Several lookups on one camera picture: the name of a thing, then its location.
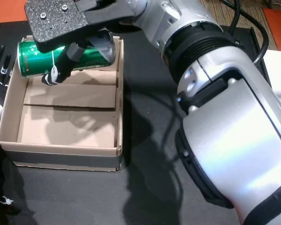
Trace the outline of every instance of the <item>cardboard flap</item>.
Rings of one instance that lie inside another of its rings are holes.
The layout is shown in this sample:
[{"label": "cardboard flap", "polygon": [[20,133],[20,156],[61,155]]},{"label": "cardboard flap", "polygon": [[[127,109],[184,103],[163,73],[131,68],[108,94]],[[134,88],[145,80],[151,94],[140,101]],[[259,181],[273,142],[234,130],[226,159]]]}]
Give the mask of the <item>cardboard flap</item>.
[{"label": "cardboard flap", "polygon": [[77,79],[85,81],[84,76],[74,76],[73,83],[68,81],[55,86],[41,82],[41,77],[30,78],[24,98],[25,105],[56,105],[94,108],[115,108],[115,85],[78,84]]},{"label": "cardboard flap", "polygon": [[110,112],[23,107],[19,143],[114,147],[117,117]]}]

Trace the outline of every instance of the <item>black rubber band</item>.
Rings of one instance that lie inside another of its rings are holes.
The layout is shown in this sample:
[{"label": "black rubber band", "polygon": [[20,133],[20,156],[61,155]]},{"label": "black rubber band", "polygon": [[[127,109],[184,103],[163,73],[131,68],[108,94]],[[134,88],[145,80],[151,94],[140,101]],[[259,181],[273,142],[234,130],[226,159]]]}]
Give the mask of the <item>black rubber band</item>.
[{"label": "black rubber band", "polygon": [[248,214],[243,225],[265,225],[279,214],[281,214],[281,186]]}]

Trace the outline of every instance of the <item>orange surface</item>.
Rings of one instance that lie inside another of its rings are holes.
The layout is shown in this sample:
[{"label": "orange surface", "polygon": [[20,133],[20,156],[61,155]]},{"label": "orange surface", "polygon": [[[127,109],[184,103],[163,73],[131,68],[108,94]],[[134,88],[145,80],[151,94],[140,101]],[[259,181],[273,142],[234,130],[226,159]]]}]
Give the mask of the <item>orange surface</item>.
[{"label": "orange surface", "polygon": [[268,25],[277,44],[278,50],[281,51],[281,11],[269,8],[263,9]]},{"label": "orange surface", "polygon": [[0,0],[0,22],[27,20],[25,2],[26,0]]}]

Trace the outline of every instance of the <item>screw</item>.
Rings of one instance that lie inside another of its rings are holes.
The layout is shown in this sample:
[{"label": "screw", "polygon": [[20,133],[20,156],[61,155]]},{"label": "screw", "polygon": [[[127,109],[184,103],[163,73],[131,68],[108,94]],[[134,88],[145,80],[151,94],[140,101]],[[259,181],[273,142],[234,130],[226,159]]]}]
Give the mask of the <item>screw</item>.
[{"label": "screw", "polygon": [[168,5],[169,5],[169,3],[167,1],[162,2],[162,6],[166,7]]},{"label": "screw", "polygon": [[42,20],[44,20],[44,19],[46,18],[46,16],[47,16],[47,15],[46,15],[46,13],[41,13],[41,15],[40,15],[40,16],[41,16],[41,19],[42,19]]},{"label": "screw", "polygon": [[237,82],[237,80],[234,79],[234,78],[230,78],[230,79],[228,80],[228,84],[229,84],[229,85],[232,85],[232,84],[234,84],[234,83],[236,83],[236,82]]},{"label": "screw", "polygon": [[192,113],[196,111],[198,108],[195,105],[192,105],[191,107],[188,108],[188,113]]},{"label": "screw", "polygon": [[67,11],[67,5],[66,5],[66,4],[63,5],[63,6],[61,7],[61,9],[62,9],[62,11],[66,12],[66,11]]}]

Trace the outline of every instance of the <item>can label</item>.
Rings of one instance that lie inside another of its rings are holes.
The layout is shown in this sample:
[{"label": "can label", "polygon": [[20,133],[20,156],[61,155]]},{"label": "can label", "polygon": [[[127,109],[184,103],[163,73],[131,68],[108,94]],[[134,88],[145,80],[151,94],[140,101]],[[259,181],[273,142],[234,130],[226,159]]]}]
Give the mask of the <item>can label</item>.
[{"label": "can label", "polygon": [[[91,43],[84,51],[74,70],[110,66],[115,60],[115,48],[109,32],[104,31],[106,38],[100,37],[104,52]],[[18,63],[22,77],[47,74],[55,65],[55,61],[64,50],[64,46],[54,51],[41,53],[34,41],[20,42],[18,45]]]}]

